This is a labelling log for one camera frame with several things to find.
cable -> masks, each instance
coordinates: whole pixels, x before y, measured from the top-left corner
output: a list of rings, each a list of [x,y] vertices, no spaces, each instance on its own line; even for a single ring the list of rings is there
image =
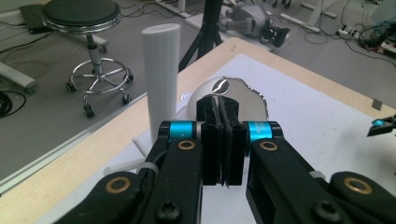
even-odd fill
[[[18,46],[10,47],[10,48],[8,48],[8,49],[2,49],[2,50],[0,50],[0,54],[2,54],[2,53],[4,53],[4,52],[7,52],[7,51],[9,51],[9,50],[12,50],[12,49],[17,49],[17,48],[20,48],[20,47],[24,47],[24,46],[33,44],[33,43],[35,43],[35,42],[37,42],[37,41],[39,41],[39,40],[41,40],[41,39],[44,39],[44,38],[46,38],[46,37],[52,35],[52,34],[53,34],[53,32],[46,33],[46,35],[41,36],[41,37],[37,38],[36,40],[33,40],[33,41],[28,42],[28,43],[26,43],[26,44],[21,44],[21,45],[18,45]]]
[[[5,41],[5,40],[7,40],[7,39],[10,39],[11,37],[14,37],[14,36],[16,36],[16,35],[21,35],[21,34],[23,34],[23,33],[27,33],[28,31],[27,30],[25,30],[25,31],[22,31],[22,32],[19,32],[19,33],[16,33],[15,35],[10,35],[10,36],[7,36],[6,38],[3,38],[3,39],[1,39],[0,40],[0,42],[2,42],[2,41]]]
[[[330,35],[327,32],[325,32],[322,28],[321,28],[321,20],[322,20],[322,15],[323,15],[323,4],[324,4],[324,0],[321,0],[321,6],[320,6],[320,14],[319,14],[319,30],[325,34],[327,37],[333,39],[333,40],[337,40],[337,39],[344,39],[342,37],[340,37],[339,35]]]
[[[176,3],[177,1],[161,1],[161,2],[162,2],[162,3],[170,4],[170,3]],[[136,8],[135,11],[133,11],[133,12],[131,12],[131,13],[129,13],[129,14],[126,14],[126,15],[125,15],[125,14],[121,14],[122,17],[136,18],[136,17],[140,17],[140,16],[143,16],[143,15],[146,15],[146,14],[153,13],[153,12],[157,12],[158,14],[160,14],[161,16],[163,16],[163,17],[165,17],[165,18],[172,18],[172,17],[174,17],[175,15],[178,15],[178,13],[175,13],[175,12],[169,10],[169,9],[166,9],[166,8],[165,8],[165,10],[166,10],[168,13],[170,13],[171,16],[163,15],[163,14],[161,13],[161,11],[159,11],[159,10],[157,10],[157,9],[151,10],[151,11],[149,11],[149,12],[146,11],[146,7],[150,7],[150,6],[153,6],[153,5],[158,6],[158,5],[157,5],[157,2],[146,3],[146,4],[144,4],[142,7],[139,7],[139,6],[136,5],[136,4],[132,4],[132,5],[128,6],[128,7],[121,6],[118,2],[116,2],[116,4],[118,4],[121,8],[132,8],[132,7],[135,7],[135,8]]]
[[[312,40],[307,39],[307,37],[308,37],[309,35],[324,36],[324,37],[325,37],[325,40],[324,40],[323,42],[314,42],[314,41],[312,41]],[[321,35],[321,34],[318,34],[318,33],[306,33],[306,34],[304,35],[304,40],[305,40],[306,42],[311,43],[311,44],[314,44],[314,45],[323,45],[323,44],[326,44],[326,43],[329,42],[329,36],[328,36],[328,35]]]
[[[344,24],[344,14],[345,14],[345,10],[346,10],[346,8],[347,8],[347,5],[349,5],[349,3],[350,3],[350,0],[347,0],[346,3],[345,3],[344,6],[343,6],[343,10],[341,11],[341,24],[342,24],[343,26],[345,26],[345,24]]]
[[[11,64],[16,64],[15,66],[13,66],[13,68],[17,68],[20,65],[24,64],[24,63],[31,63],[31,64],[38,64],[38,65],[44,65],[46,67],[46,71],[44,71],[41,75],[36,76],[36,77],[32,77],[34,79],[43,77],[44,75],[46,75],[48,73],[48,71],[50,70],[50,64],[56,64],[56,63],[62,63],[64,61],[66,61],[67,59],[69,59],[74,53],[77,52],[77,50],[79,50],[82,46],[84,46],[84,44],[79,45],[77,48],[75,48],[71,53],[69,53],[68,55],[66,55],[64,58],[58,60],[58,61],[54,61],[54,62],[44,62],[44,61],[39,61],[39,60],[31,60],[31,61],[15,61],[15,62],[10,62],[10,63],[6,63],[6,59],[7,57],[17,51],[17,50],[21,50],[21,49],[15,49],[13,51],[11,51],[3,60],[4,60],[4,64],[6,65],[11,65]]]
[[[384,58],[377,58],[377,57],[373,57],[373,56],[371,56],[371,55],[364,54],[364,53],[362,53],[362,52],[359,52],[359,51],[353,49],[353,48],[347,43],[347,40],[345,40],[345,43],[346,43],[346,45],[347,45],[353,52],[355,52],[355,53],[359,53],[359,54],[364,55],[364,56],[366,56],[366,57],[369,57],[369,58],[371,58],[371,59],[378,59],[378,60],[383,60],[383,61],[388,62],[388,63],[392,63],[393,66],[396,68],[396,63],[394,63],[394,62],[391,61],[391,60],[384,59]]]
[[[193,17],[193,16],[196,16],[198,13],[204,13],[204,10],[205,10],[204,8],[200,8],[200,9],[191,10],[187,13],[190,15],[190,17]]]
[[[14,21],[14,22],[11,22],[11,23],[5,22],[5,21],[0,21],[0,23],[6,25],[6,27],[7,26],[23,26],[23,25],[25,25],[25,23],[14,24],[14,23],[17,23],[17,22],[20,22],[20,21]]]
[[[12,101],[9,99],[8,95],[6,93],[15,93],[23,98],[23,103],[18,107],[16,110],[10,113],[12,110]],[[26,96],[24,96],[22,93],[16,92],[16,91],[0,91],[0,118],[8,117],[10,115],[15,114],[18,112],[20,109],[23,108],[23,106],[26,104]]]

black tripod leg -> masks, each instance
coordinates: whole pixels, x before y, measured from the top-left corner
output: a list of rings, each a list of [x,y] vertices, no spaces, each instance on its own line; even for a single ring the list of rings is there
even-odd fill
[[[183,58],[181,59],[180,63],[178,64],[178,72],[183,71],[186,67],[189,61],[191,60],[192,56],[194,55],[195,51],[198,50],[199,44],[202,39],[202,33],[198,33],[198,35],[195,37],[195,39],[192,41],[191,46],[187,50],[186,54],[184,54]]]
[[[221,12],[221,5],[221,0],[205,1],[205,12],[203,20],[204,36],[198,49],[198,58],[201,58],[213,49],[216,35],[219,34],[218,22]]]
[[[218,45],[220,45],[222,43],[221,36],[219,34],[219,29],[218,29],[218,31],[216,32],[216,35],[213,38],[215,40],[216,46],[218,46]]]

floor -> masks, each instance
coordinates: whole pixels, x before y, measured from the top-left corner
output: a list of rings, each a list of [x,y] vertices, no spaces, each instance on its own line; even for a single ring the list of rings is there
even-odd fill
[[[160,23],[179,23],[181,56],[187,51],[198,31],[187,25],[183,18],[156,5],[145,5],[144,13],[137,11],[136,6],[142,7],[150,1],[117,2],[122,7],[122,14],[129,16],[122,18],[118,26],[102,32],[99,36],[110,43],[104,57],[123,62],[134,74],[134,81],[124,89],[136,98],[144,94],[146,89],[141,31]],[[281,48],[274,49],[274,54],[396,108],[396,60],[360,49],[355,42],[347,42],[360,53],[354,52],[345,40],[334,35],[343,24],[370,24],[369,15],[376,6],[361,0],[339,0],[328,8],[336,13],[337,17],[330,19],[322,16],[317,22],[317,26],[329,35],[315,35],[279,18],[280,13],[286,13],[306,21],[312,10],[301,7],[302,0],[292,0],[289,8],[284,8],[280,1],[277,7],[273,8],[272,2],[263,4],[274,15],[274,25],[290,28],[290,38]],[[203,0],[187,1],[186,11],[194,15],[202,11],[203,6]],[[2,34],[5,31],[17,34],[24,30],[13,27],[0,28],[0,50],[14,46],[13,41],[16,39],[23,43],[29,35],[25,32],[4,39]],[[0,180],[122,109],[121,95],[118,92],[93,96],[89,100],[96,110],[96,115],[92,119],[86,119],[82,110],[82,94],[66,90],[64,84],[71,71],[88,58],[84,41],[57,33],[43,38],[30,48],[0,54],[3,63],[44,62],[11,64],[38,80],[39,86],[33,94],[23,93],[23,89],[16,85],[9,87],[6,80],[0,79],[0,90],[4,88],[22,92],[26,97],[26,104],[20,111],[0,119]],[[18,108],[23,102],[23,98],[15,93],[10,93],[9,97],[13,100],[14,108]]]

screw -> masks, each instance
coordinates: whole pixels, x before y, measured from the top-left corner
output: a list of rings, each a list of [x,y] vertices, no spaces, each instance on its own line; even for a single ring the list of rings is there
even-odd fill
[[[180,217],[181,210],[176,203],[166,201],[157,210],[157,218],[164,222],[175,222]]]
[[[323,220],[331,223],[337,223],[342,220],[337,208],[328,201],[320,201],[315,204],[314,211],[318,217],[321,217]]]
[[[111,184],[111,188],[113,188],[113,189],[120,189],[120,188],[124,187],[125,184],[126,184],[125,180],[123,180],[123,179],[118,179],[118,180],[114,181],[114,182]]]

desk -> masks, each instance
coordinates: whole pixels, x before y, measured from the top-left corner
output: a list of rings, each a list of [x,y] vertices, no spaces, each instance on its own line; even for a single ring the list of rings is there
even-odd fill
[[[177,97],[195,90],[235,55],[243,53],[359,111],[384,118],[396,110],[371,108],[372,99],[237,38],[230,38],[178,76]],[[149,127],[147,98],[130,105],[98,131],[0,198],[0,223],[32,223],[65,198]]]

